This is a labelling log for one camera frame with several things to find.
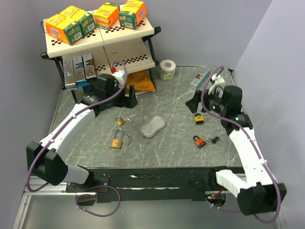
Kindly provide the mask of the orange black padlock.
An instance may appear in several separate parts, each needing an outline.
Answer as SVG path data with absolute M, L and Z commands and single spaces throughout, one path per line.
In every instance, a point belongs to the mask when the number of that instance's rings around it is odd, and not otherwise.
M 197 135 L 193 137 L 193 140 L 199 149 L 206 145 L 206 142 Z

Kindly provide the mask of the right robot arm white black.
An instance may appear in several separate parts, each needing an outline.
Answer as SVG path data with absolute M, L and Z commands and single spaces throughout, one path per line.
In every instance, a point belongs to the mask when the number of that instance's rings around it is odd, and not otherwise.
M 233 194 L 244 215 L 277 213 L 287 189 L 285 184 L 278 183 L 267 169 L 266 160 L 255 139 L 252 122 L 249 116 L 242 112 L 242 97 L 241 88 L 225 86 L 221 93 L 197 90 L 193 98 L 185 103 L 193 114 L 201 104 L 202 112 L 221 120 L 243 166 L 244 179 L 229 168 L 215 167 L 211 170 L 208 184 L 213 190 L 224 187 Z

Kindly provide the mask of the large brass padlock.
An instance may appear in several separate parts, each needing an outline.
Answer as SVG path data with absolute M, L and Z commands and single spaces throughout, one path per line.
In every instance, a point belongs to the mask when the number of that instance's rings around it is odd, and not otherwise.
M 124 130 L 119 128 L 114 132 L 114 136 L 110 143 L 110 148 L 121 149 L 124 137 Z

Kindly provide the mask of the small brass padlock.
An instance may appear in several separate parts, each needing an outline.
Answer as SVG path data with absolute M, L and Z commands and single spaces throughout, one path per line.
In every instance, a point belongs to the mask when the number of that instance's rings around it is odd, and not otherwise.
M 116 120 L 116 123 L 119 125 L 119 126 L 122 126 L 123 124 L 125 124 L 125 121 L 121 118 L 121 117 L 116 117 L 115 118 Z

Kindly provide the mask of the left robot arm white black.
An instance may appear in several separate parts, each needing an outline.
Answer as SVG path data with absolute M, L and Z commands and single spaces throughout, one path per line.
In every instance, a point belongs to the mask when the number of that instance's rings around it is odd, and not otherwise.
M 40 142 L 31 141 L 26 147 L 28 176 L 37 176 L 46 184 L 76 183 L 84 192 L 93 189 L 94 172 L 82 166 L 68 165 L 63 155 L 76 135 L 109 107 L 134 108 L 138 102 L 134 89 L 125 95 L 128 73 L 116 71 L 98 76 L 65 119 Z

